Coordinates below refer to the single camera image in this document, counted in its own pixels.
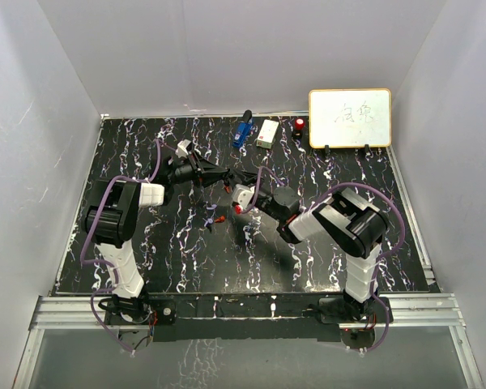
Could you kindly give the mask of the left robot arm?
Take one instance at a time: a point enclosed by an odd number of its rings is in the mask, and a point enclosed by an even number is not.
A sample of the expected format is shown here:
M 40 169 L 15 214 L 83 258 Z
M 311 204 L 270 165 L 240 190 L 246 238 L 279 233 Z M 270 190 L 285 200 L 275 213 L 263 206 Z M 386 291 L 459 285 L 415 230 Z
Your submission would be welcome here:
M 229 168 L 213 164 L 193 150 L 157 156 L 148 178 L 116 176 L 92 184 L 82 219 L 87 236 L 80 260 L 87 261 L 84 258 L 87 248 L 94 245 L 100 252 L 97 262 L 103 263 L 109 272 L 112 296 L 100 301 L 102 310 L 130 323 L 144 323 L 151 314 L 132 245 L 139 210 L 168 204 L 178 184 L 192 182 L 207 187 L 217 182 L 227 184 L 229 177 Z

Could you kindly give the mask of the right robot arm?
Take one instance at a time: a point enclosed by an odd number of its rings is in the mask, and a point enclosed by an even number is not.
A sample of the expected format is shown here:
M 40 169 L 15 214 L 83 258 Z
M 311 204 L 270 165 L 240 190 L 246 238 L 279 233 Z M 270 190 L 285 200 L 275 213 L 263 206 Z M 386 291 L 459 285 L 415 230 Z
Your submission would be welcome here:
M 379 207 L 359 196 L 352 183 L 329 189 L 313 206 L 301 209 L 289 186 L 261 187 L 260 173 L 234 171 L 224 179 L 238 214 L 257 208 L 278 222 L 277 232 L 290 244 L 326 233 L 346 254 L 347 279 L 339 315 L 357 322 L 373 313 L 377 298 L 377 260 L 388 220 Z

